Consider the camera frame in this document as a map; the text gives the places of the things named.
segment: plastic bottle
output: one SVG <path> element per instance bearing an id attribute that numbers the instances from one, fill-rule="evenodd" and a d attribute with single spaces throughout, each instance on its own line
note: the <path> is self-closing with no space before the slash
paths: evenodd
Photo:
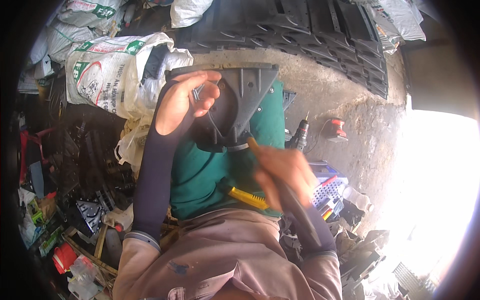
<path id="1" fill-rule="evenodd" d="M 81 285 L 88 285 L 95 280 L 96 269 L 92 262 L 83 254 L 70 266 L 73 277 Z"/>
<path id="2" fill-rule="evenodd" d="M 123 20 L 125 21 L 125 27 L 130 26 L 130 21 L 133 18 L 133 14 L 135 13 L 135 4 L 130 4 L 125 11 L 125 15 L 123 16 Z"/>
<path id="3" fill-rule="evenodd" d="M 92 262 L 83 254 L 70 266 L 73 278 L 69 279 L 68 290 L 81 300 L 90 300 L 100 291 L 93 282 L 96 269 Z"/>
<path id="4" fill-rule="evenodd" d="M 358 192 L 349 185 L 346 185 L 343 188 L 341 195 L 343 198 L 347 199 L 356 207 L 358 207 L 359 210 L 363 210 L 365 212 L 371 212 L 373 210 L 373 204 L 370 202 L 370 198 L 367 195 Z"/>

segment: screwdriver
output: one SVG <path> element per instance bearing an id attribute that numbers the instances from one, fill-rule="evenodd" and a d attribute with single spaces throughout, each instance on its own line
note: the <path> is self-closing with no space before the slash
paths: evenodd
<path id="1" fill-rule="evenodd" d="M 257 144 L 257 141 L 253 137 L 247 138 L 247 144 L 250 150 L 253 152 L 255 157 L 258 159 L 260 147 Z M 276 176 L 272 176 L 272 180 L 278 189 L 278 196 L 280 197 L 280 205 L 284 212 L 290 212 L 292 215 L 298 220 L 300 224 L 302 224 L 308 233 L 308 237 L 310 238 L 311 242 L 316 244 L 318 247 L 321 247 L 320 240 L 318 239 L 317 232 L 315 231 L 315 227 L 313 227 L 312 222 L 307 216 L 307 212 L 305 208 L 300 203 L 297 195 L 295 192 L 281 179 L 277 178 Z"/>

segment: right hand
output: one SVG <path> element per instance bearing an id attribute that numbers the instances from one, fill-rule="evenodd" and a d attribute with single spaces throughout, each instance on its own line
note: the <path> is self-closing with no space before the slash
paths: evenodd
<path id="1" fill-rule="evenodd" d="M 312 206 L 313 189 L 319 182 L 302 152 L 260 146 L 257 160 L 260 168 L 254 178 L 264 191 L 265 201 L 270 208 L 283 212 L 272 175 L 291 187 L 305 208 Z"/>

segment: left hand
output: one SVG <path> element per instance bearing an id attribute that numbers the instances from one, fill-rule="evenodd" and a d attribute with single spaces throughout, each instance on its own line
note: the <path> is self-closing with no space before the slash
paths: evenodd
<path id="1" fill-rule="evenodd" d="M 155 120 L 155 129 L 161 135 L 172 133 L 187 114 L 190 103 L 195 110 L 194 116 L 201 117 L 212 107 L 215 99 L 220 96 L 220 89 L 213 82 L 222 78 L 219 72 L 195 71 L 179 75 L 174 84 L 162 99 Z M 192 90 L 205 84 L 200 92 L 200 101 L 195 103 Z"/>

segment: black plastic bracket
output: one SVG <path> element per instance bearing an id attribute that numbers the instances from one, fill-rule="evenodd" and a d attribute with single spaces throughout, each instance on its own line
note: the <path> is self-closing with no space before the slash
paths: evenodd
<path id="1" fill-rule="evenodd" d="M 220 97 L 207 114 L 196 118 L 192 138 L 208 152 L 238 151 L 247 148 L 250 118 L 278 75 L 278 65 L 259 62 L 196 65 L 165 72 L 167 80 L 198 70 L 222 74 L 217 83 Z"/>

